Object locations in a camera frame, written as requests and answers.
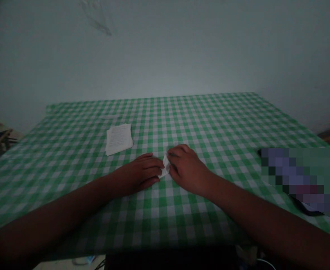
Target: cable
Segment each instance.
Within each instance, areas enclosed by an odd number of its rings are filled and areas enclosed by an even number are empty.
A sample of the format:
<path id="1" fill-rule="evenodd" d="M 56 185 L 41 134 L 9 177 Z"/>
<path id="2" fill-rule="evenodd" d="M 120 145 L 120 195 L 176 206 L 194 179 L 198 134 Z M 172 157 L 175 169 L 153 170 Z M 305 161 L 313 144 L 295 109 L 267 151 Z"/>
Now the cable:
<path id="1" fill-rule="evenodd" d="M 105 261 L 106 261 L 106 258 L 100 262 L 100 264 L 95 268 L 95 270 L 99 270 L 101 267 L 103 267 L 105 265 Z"/>
<path id="2" fill-rule="evenodd" d="M 264 259 L 257 259 L 257 261 L 263 261 L 265 263 L 268 263 L 274 270 L 276 270 L 276 268 L 271 263 L 269 263 L 268 261 L 266 261 Z"/>

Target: forearm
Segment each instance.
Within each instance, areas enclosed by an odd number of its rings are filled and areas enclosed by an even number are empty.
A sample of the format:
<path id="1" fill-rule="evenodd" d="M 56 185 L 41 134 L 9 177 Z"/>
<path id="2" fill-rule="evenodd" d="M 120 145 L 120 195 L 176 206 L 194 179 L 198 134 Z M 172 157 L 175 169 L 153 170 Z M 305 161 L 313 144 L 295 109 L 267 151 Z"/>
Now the forearm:
<path id="1" fill-rule="evenodd" d="M 112 199 L 106 177 L 44 205 L 0 228 L 0 262 L 28 261 Z"/>
<path id="2" fill-rule="evenodd" d="M 210 182 L 205 197 L 261 246 L 298 265 L 330 269 L 330 235 L 216 175 Z"/>

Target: green checkered tablecloth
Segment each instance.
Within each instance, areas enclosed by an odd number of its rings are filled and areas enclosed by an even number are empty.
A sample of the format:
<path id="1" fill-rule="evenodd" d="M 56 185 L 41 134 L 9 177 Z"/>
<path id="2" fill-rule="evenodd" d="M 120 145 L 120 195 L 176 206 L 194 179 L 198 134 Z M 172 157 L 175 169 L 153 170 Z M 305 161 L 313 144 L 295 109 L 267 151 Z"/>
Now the green checkered tablecloth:
<path id="1" fill-rule="evenodd" d="M 106 130 L 130 123 L 134 146 L 107 157 Z M 330 218 L 300 213 L 261 180 L 261 147 L 329 147 L 255 93 L 60 103 L 0 158 L 0 226 L 153 152 L 186 143 L 214 173 L 330 233 Z M 110 202 L 58 248 L 54 258 L 140 248 L 247 241 L 217 206 L 167 175 Z"/>

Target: person's right hand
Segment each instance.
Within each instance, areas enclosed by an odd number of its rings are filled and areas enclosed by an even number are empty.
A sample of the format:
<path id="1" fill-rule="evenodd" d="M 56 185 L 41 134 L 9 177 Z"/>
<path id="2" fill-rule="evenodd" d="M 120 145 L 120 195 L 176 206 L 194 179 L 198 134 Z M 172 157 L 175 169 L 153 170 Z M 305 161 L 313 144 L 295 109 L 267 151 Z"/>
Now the person's right hand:
<path id="1" fill-rule="evenodd" d="M 195 151 L 186 144 L 180 144 L 171 148 L 168 153 L 173 180 L 187 191 L 205 196 L 213 173 L 202 163 Z"/>

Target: finger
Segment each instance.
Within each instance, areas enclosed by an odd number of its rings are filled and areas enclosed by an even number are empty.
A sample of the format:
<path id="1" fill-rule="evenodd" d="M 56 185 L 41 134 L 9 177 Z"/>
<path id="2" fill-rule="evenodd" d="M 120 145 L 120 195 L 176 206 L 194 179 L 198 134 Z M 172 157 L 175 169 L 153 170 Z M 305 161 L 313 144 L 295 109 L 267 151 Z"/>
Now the finger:
<path id="1" fill-rule="evenodd" d="M 147 189 L 157 182 L 160 182 L 160 179 L 157 176 L 151 177 L 150 179 L 145 180 L 139 185 L 139 191 Z"/>
<path id="2" fill-rule="evenodd" d="M 144 169 L 148 169 L 152 167 L 165 168 L 164 162 L 162 162 L 162 160 L 158 158 L 148 159 L 146 160 L 146 162 L 143 162 Z"/>
<path id="3" fill-rule="evenodd" d="M 143 178 L 149 179 L 151 177 L 161 175 L 161 173 L 162 171 L 159 167 L 148 168 L 143 171 Z"/>
<path id="4" fill-rule="evenodd" d="M 135 160 L 139 160 L 139 159 L 142 159 L 142 158 L 151 157 L 152 155 L 153 155 L 152 153 L 142 154 L 141 156 L 138 156 L 137 158 L 135 158 Z"/>
<path id="5" fill-rule="evenodd" d="M 178 180 L 180 180 L 180 175 L 178 174 L 178 172 L 175 170 L 174 166 L 173 165 L 170 165 L 170 175 L 172 177 L 173 180 L 175 180 L 176 182 Z"/>
<path id="6" fill-rule="evenodd" d="M 188 153 L 188 154 L 190 154 L 191 151 L 192 151 L 192 149 L 189 148 L 189 146 L 188 146 L 187 144 L 179 144 L 179 145 L 176 146 L 176 147 L 181 148 L 185 153 Z"/>
<path id="7" fill-rule="evenodd" d="M 171 148 L 169 151 L 167 151 L 169 154 L 175 155 L 175 156 L 182 156 L 184 151 L 181 148 Z"/>
<path id="8" fill-rule="evenodd" d="M 170 161 L 171 164 L 173 164 L 175 166 L 178 166 L 179 161 L 180 161 L 180 158 L 179 157 L 177 157 L 177 156 L 171 156 L 171 155 L 168 155 L 167 156 L 167 159 Z"/>

